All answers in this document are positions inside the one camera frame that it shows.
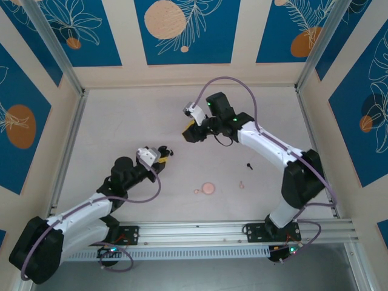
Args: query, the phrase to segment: black mounting bracket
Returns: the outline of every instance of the black mounting bracket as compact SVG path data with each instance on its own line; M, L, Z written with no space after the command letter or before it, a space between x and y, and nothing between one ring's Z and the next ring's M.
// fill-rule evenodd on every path
M242 232L247 235L248 243L274 243L286 242L289 237L294 241L301 241L299 225L290 222L282 229L277 229L276 237L272 237L265 228L265 223L248 223L242 228Z
M137 246L139 240L139 227L138 226L119 226L117 231L116 241L112 241L107 238L103 243L110 243L116 246Z

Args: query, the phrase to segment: pink circular disc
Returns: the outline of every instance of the pink circular disc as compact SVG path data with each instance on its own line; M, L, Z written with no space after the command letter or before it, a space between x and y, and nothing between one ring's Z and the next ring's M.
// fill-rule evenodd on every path
M206 195L213 194L215 189L216 189L216 187L212 183L209 183L209 182L205 183L202 186L202 192L204 192L204 194L206 194Z

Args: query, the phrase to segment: orange circle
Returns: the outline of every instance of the orange circle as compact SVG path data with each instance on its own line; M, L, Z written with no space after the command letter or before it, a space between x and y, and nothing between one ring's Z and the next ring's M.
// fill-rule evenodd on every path
M211 195L214 193L216 187L214 186L214 184L210 183L210 182L207 182L205 184L202 185L202 192L206 195Z
M292 42L291 54L296 58L305 58L309 56L315 41L321 33L322 27L312 27L308 31L299 34Z
M36 121L32 111L27 106L14 105L9 108L5 120L10 122L6 127L10 142L19 149L28 149L36 135Z
M360 121L360 128L363 132L368 133L373 128L373 120L370 116L363 116Z
M149 33L158 39L175 38L186 28L184 12L168 0L153 3L144 14L144 22Z
M76 38L68 38L66 44L74 50L79 50L81 48L81 42Z
M276 6L283 6L288 0L274 0Z

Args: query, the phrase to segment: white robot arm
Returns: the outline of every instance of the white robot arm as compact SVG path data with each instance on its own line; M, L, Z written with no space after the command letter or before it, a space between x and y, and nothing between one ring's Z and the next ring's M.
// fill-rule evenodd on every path
M225 94L221 92L209 96L206 101L213 115L210 118L200 107L193 108L192 103L185 107L184 113L195 120L187 126L183 136L188 142L198 142L204 141L208 135L221 133L250 147L284 172L281 200L266 218L266 230L274 240L278 239L277 230L288 225L307 202L324 188L316 176L290 153L302 157L318 173L323 174L319 155L313 150L303 152L296 149L262 127L258 130L251 116L244 112L235 114Z
M141 148L136 153L135 166L128 157L118 158L111 169L111 175L106 177L103 185L88 200L60 215L31 219L12 250L9 261L21 270L32 246L57 221L60 223L48 232L28 261L25 274L36 284L47 281L72 254L97 242L114 243L119 236L119 222L110 214L124 202L107 197L128 199L128 189L137 183L146 178L155 182L156 176L152 171L160 173L171 154L166 146L158 150Z

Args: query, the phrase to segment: floor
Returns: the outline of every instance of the floor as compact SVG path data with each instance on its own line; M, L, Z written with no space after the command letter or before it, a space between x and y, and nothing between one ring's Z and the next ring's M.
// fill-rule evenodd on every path
M126 268L128 262L116 268ZM138 261L128 273L95 263L64 263L36 291L351 291L357 290L343 246L312 245L284 265L262 259Z
M212 137L196 144L185 142L181 133L190 119L182 110L195 100L200 90L200 86L91 90L57 213L94 194L109 176L115 159L120 156L134 159L139 147L166 145L173 149L174 156L160 174L159 197L147 204L124 204L113 216L120 221L264 219L279 202L283 173L241 144L223 147ZM310 149L295 89L252 87L252 90L259 106L259 123L290 145ZM253 116L252 100L242 87L212 85L204 98L220 91L227 95L235 112ZM199 105L208 110L204 99ZM215 192L195 193L205 182L213 183ZM130 189L129 197L146 199L156 190L157 184L144 180ZM327 202L326 193L320 193L315 201ZM332 212L314 207L307 209L302 217L332 218Z

